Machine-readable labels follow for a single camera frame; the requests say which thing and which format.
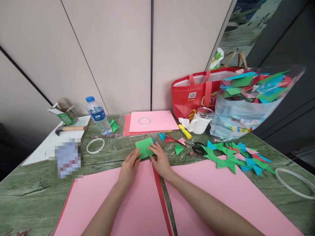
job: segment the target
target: clear plastic bag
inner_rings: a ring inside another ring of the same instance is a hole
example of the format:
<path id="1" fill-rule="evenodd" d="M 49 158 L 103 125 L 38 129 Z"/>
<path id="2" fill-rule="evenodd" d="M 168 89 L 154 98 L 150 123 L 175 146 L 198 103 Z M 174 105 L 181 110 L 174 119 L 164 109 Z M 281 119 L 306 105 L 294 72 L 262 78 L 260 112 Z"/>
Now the clear plastic bag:
<path id="1" fill-rule="evenodd" d="M 231 141 L 257 128 L 305 70 L 302 65 L 280 65 L 236 71 L 241 78 L 233 76 L 222 81 L 210 134 L 215 139 Z"/>

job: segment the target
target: white sheet of paper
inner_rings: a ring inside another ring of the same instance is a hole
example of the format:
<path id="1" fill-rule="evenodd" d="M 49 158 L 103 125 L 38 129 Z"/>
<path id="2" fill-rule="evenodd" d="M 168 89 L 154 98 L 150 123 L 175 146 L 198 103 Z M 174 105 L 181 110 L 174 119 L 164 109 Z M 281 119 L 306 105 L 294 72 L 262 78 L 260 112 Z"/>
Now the white sheet of paper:
<path id="1" fill-rule="evenodd" d="M 89 123 L 90 116 L 82 116 L 73 126 L 86 126 Z M 69 139 L 80 139 L 84 134 L 84 130 L 60 132 L 59 136 L 55 134 L 55 130 L 59 125 L 47 136 L 47 138 L 38 146 L 38 148 L 24 161 L 22 166 L 33 164 L 36 162 L 46 161 L 50 156 L 55 154 L 55 146 L 62 145 L 62 142 L 69 142 Z"/>

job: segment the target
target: glue stick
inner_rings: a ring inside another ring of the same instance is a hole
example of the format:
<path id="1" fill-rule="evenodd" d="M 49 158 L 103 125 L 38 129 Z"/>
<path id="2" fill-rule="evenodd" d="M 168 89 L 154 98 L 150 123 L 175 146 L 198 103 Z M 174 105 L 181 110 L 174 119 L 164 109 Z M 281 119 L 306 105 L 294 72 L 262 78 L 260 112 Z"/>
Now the glue stick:
<path id="1" fill-rule="evenodd" d="M 178 125 L 178 127 L 188 139 L 192 137 L 191 134 L 182 125 Z"/>

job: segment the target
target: hand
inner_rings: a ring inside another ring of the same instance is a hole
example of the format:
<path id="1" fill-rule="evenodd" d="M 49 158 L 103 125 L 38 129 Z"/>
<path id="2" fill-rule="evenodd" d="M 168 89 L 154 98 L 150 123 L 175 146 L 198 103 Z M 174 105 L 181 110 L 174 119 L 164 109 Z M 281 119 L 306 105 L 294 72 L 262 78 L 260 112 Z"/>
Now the hand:
<path id="1" fill-rule="evenodd" d="M 129 188 L 135 179 L 137 167 L 141 161 L 138 157 L 141 155 L 139 148 L 133 150 L 121 165 L 120 174 L 117 183 L 124 188 Z"/>
<path id="2" fill-rule="evenodd" d="M 149 149 L 157 155 L 157 161 L 155 158 L 151 155 L 150 159 L 153 164 L 154 169 L 158 172 L 160 176 L 168 180 L 168 178 L 172 175 L 173 170 L 171 169 L 170 163 L 168 162 L 167 155 L 161 148 L 160 144 L 158 142 L 155 142 L 156 145 L 151 144 L 152 147 L 149 147 Z"/>

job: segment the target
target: green marble table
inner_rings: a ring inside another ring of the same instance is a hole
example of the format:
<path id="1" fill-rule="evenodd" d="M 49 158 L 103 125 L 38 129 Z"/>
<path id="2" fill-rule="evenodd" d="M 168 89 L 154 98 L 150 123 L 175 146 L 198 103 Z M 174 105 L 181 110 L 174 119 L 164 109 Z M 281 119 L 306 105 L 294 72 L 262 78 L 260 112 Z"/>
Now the green marble table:
<path id="1" fill-rule="evenodd" d="M 152 137 L 158 141 L 167 153 L 171 166 L 185 165 L 195 161 L 205 160 L 203 156 L 189 156 L 191 148 L 185 148 L 180 155 L 175 154 L 175 142 L 162 143 L 158 134 L 147 134 L 134 137 L 123 137 L 124 115 L 111 115 L 108 119 L 116 120 L 119 129 L 115 132 L 118 137 L 105 138 L 104 148 L 97 154 L 86 151 L 87 144 L 99 131 L 94 122 L 90 122 L 82 139 L 82 153 L 84 157 L 84 174 L 93 174 L 121 166 L 126 156 L 135 148 L 135 142 Z M 172 137 L 179 139 L 182 133 L 171 132 Z M 206 142 L 209 132 L 193 135 L 191 141 Z M 315 184 L 315 176 L 295 164 L 277 150 L 249 133 L 239 139 L 247 147 L 258 149 L 259 153 L 271 159 L 273 169 L 283 167 L 292 170 Z M 94 142 L 90 150 L 100 147 L 101 142 Z M 260 191 L 305 235 L 315 234 L 315 200 L 302 198 L 281 185 L 276 177 L 264 171 L 262 176 L 256 176 L 253 171 L 245 173 Z M 296 177 L 283 173 L 281 177 L 293 188 L 304 194 L 311 191 L 306 184 Z M 175 234 L 171 203 L 166 191 L 164 180 L 162 186 L 171 217 Z M 14 232 L 31 228 L 29 235 L 48 235 L 54 231 L 60 213 L 68 195 L 71 183 L 52 182 L 48 172 L 48 162 L 19 166 L 0 183 L 0 235 L 14 228 Z"/>

